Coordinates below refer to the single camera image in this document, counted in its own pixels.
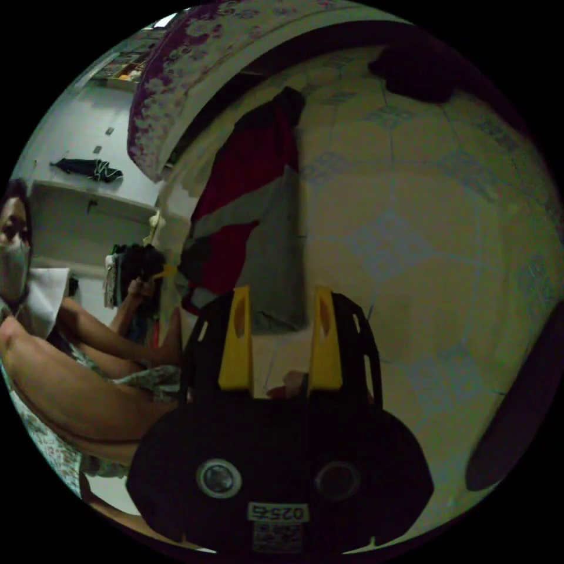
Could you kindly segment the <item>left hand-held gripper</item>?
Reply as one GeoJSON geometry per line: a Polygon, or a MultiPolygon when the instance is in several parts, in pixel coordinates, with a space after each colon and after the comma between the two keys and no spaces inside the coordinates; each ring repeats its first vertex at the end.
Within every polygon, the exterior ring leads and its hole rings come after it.
{"type": "Polygon", "coordinates": [[[165,255],[151,244],[125,246],[120,260],[121,287],[129,287],[135,280],[145,283],[175,275],[177,267],[165,262],[165,255]]]}

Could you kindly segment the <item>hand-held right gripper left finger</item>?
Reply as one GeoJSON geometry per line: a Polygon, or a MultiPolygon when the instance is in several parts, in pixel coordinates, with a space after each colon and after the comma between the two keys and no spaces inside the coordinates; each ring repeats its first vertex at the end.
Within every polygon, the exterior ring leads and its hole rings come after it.
{"type": "Polygon", "coordinates": [[[253,343],[250,288],[235,288],[227,320],[226,339],[219,372],[219,387],[227,392],[253,392],[253,343]]]}

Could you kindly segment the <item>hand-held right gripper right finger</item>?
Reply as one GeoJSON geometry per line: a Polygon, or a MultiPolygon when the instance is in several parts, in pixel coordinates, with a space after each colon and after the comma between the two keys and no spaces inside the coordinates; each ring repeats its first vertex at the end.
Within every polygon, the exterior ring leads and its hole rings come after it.
{"type": "Polygon", "coordinates": [[[333,293],[318,286],[314,294],[308,392],[337,392],[343,385],[333,293]]]}

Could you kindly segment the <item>person's left hand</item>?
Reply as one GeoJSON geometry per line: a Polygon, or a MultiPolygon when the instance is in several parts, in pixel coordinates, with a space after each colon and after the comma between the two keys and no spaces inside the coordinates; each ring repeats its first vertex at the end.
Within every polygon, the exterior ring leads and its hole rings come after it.
{"type": "Polygon", "coordinates": [[[127,289],[127,298],[133,300],[151,300],[155,294],[156,282],[152,279],[143,281],[140,278],[130,282],[127,289]]]}

